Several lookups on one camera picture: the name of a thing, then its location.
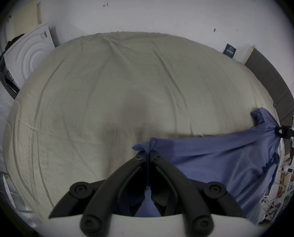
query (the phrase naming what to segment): black clamp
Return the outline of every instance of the black clamp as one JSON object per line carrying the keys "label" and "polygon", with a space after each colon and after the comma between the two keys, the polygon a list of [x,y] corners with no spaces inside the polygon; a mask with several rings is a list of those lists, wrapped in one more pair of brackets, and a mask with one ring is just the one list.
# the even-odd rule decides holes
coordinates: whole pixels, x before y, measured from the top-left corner
{"label": "black clamp", "polygon": [[275,129],[275,134],[283,139],[291,139],[291,137],[294,137],[294,130],[292,130],[291,126],[283,125]]}
{"label": "black clamp", "polygon": [[160,215],[182,213],[191,236],[212,232],[211,214],[244,217],[223,184],[188,179],[157,152],[149,156],[146,160],[146,153],[139,152],[106,180],[73,184],[49,218],[82,214],[80,228],[85,235],[106,236],[112,214],[135,216],[145,199],[146,185]]}

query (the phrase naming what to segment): barcode sticker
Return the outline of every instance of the barcode sticker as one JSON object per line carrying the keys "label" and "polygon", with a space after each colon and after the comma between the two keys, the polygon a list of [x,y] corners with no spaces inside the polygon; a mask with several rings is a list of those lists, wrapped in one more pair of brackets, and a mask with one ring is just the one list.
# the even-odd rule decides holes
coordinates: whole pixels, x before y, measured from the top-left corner
{"label": "barcode sticker", "polygon": [[44,40],[45,38],[47,38],[47,33],[43,32],[40,34],[40,36],[42,37],[42,40]]}

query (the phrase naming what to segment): blue cloth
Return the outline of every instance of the blue cloth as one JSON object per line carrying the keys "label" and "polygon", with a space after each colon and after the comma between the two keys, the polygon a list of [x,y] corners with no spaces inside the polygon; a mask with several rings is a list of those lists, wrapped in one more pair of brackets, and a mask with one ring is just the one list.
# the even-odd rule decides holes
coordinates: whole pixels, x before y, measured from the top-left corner
{"label": "blue cloth", "polygon": [[[278,123],[264,108],[251,112],[256,126],[226,136],[157,139],[133,146],[136,151],[151,150],[175,165],[188,178],[224,184],[248,215],[271,188],[279,164]],[[136,216],[159,216],[148,200]]]}

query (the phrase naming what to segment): beige bed sheet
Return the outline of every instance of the beige bed sheet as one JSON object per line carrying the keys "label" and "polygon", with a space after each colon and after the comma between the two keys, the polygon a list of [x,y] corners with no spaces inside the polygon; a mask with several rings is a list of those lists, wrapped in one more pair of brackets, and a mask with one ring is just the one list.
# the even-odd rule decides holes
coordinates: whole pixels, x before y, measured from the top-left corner
{"label": "beige bed sheet", "polygon": [[108,33],[57,47],[28,78],[8,118],[10,177],[46,220],[78,181],[105,179],[150,137],[221,135],[253,126],[273,101],[242,64],[166,34]]}

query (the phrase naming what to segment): white wall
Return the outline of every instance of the white wall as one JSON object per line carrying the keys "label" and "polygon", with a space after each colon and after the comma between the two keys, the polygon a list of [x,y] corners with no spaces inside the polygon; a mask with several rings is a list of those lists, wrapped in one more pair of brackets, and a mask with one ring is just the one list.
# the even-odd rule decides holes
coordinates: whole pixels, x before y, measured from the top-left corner
{"label": "white wall", "polygon": [[[30,0],[20,0],[17,6]],[[253,44],[278,70],[294,97],[294,29],[274,0],[38,0],[62,44],[82,35],[160,32],[222,52],[237,48],[242,61]]]}

